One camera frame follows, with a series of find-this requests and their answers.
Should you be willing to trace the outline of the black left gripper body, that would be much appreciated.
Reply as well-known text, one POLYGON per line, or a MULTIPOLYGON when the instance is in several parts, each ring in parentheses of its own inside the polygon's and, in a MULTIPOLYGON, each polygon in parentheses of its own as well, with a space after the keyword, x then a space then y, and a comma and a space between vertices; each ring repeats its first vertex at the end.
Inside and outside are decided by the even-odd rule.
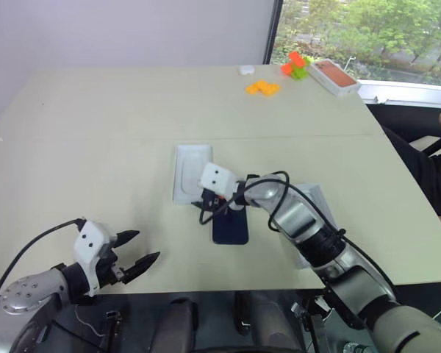
POLYGON ((127 277, 124 270, 117 266, 118 256, 112 249, 106 250, 96 263, 96 276, 99 288, 116 283, 127 284, 127 277))

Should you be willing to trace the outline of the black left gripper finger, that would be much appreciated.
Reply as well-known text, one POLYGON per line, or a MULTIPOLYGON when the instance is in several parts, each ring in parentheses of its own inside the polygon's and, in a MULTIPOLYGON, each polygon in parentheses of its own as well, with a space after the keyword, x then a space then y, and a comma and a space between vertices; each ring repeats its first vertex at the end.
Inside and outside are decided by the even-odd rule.
POLYGON ((125 245, 133 238, 137 237, 139 234, 140 232, 138 230, 125 230, 117 233, 116 241, 114 242, 114 248, 117 249, 125 245))
POLYGON ((144 274, 157 261, 159 255, 160 252, 154 252, 137 260, 132 267, 123 271, 122 283, 130 283, 132 280, 144 274))

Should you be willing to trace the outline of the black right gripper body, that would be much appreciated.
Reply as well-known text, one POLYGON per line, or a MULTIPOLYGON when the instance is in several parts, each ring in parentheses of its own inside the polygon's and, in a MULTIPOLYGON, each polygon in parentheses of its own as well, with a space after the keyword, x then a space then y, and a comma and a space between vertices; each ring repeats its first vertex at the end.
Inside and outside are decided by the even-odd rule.
POLYGON ((223 196, 215 194, 213 191, 203 189, 201 200, 192 202, 192 205, 203 212, 215 213, 227 202, 223 196))

